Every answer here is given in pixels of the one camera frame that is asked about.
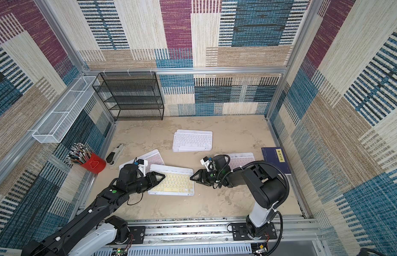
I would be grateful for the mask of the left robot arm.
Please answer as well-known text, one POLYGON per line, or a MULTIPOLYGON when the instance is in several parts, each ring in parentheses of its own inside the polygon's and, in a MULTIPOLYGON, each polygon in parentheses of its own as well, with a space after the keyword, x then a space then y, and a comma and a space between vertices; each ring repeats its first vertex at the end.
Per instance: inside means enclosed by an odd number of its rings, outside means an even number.
POLYGON ((66 256, 93 227, 129 200, 131 194, 144 193, 159 185, 165 175, 139 170, 136 163, 125 165, 96 199, 59 231, 41 242, 31 241, 22 249, 23 256, 66 256))

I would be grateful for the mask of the yellow keyboard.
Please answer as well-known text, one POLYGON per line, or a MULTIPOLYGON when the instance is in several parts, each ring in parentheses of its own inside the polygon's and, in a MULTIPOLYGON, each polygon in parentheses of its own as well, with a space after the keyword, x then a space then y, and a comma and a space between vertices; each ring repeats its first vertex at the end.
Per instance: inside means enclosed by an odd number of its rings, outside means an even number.
POLYGON ((193 169, 152 164, 151 171, 165 175, 163 181, 148 191, 149 195, 194 196, 193 169))

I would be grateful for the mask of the pink keyboard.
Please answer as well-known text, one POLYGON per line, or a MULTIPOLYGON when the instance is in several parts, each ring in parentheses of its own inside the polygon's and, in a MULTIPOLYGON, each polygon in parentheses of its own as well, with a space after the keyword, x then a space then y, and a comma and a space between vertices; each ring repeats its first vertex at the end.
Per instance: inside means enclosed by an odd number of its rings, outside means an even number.
POLYGON ((253 153, 230 153, 227 155, 230 157, 229 167, 231 170, 255 161, 253 153))
POLYGON ((137 159, 142 159, 144 161, 147 161, 147 167, 145 167, 142 170, 142 173, 146 174, 147 172, 150 171, 150 167, 152 164, 158 164, 158 165, 165 165, 163 158, 160 155, 160 152, 158 149, 155 149, 153 151, 150 151, 142 156, 137 157, 137 159))

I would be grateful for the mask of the white keyboard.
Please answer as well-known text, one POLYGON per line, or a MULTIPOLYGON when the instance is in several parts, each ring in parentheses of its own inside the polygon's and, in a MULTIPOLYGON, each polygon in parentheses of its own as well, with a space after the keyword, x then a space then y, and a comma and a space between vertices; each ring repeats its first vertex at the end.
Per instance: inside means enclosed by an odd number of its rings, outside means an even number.
POLYGON ((174 152, 210 151, 212 149, 212 131, 177 130, 173 138, 174 152))

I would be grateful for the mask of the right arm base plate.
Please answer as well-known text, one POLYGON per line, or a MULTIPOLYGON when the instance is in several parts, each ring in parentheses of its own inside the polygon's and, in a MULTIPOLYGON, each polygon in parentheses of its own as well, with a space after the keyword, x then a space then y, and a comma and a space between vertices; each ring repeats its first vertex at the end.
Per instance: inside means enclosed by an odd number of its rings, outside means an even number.
POLYGON ((234 241, 246 240, 276 240, 278 238, 273 223, 265 224, 261 232, 257 235, 251 235, 247 229, 246 223, 230 223, 227 225, 227 231, 232 233, 234 241))

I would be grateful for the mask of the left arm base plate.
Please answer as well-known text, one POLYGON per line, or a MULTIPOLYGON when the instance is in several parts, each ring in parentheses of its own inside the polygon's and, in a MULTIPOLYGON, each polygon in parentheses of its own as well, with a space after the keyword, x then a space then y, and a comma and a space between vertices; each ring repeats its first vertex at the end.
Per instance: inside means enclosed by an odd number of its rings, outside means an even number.
POLYGON ((130 226, 125 229, 124 245, 143 244, 145 239, 146 226, 130 226))

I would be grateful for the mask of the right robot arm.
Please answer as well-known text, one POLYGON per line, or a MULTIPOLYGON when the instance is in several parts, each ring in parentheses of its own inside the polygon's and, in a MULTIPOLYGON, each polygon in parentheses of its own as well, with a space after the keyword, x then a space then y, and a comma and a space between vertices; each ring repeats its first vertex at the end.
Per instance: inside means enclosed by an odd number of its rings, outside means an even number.
POLYGON ((275 239, 272 221, 290 192, 286 175, 276 165, 265 161, 253 161, 236 168, 230 167, 230 162, 229 155, 205 157, 201 159, 204 168, 195 172, 190 180, 214 189, 246 185, 255 204, 245 225, 235 225, 232 232, 239 233, 238 240, 275 239))

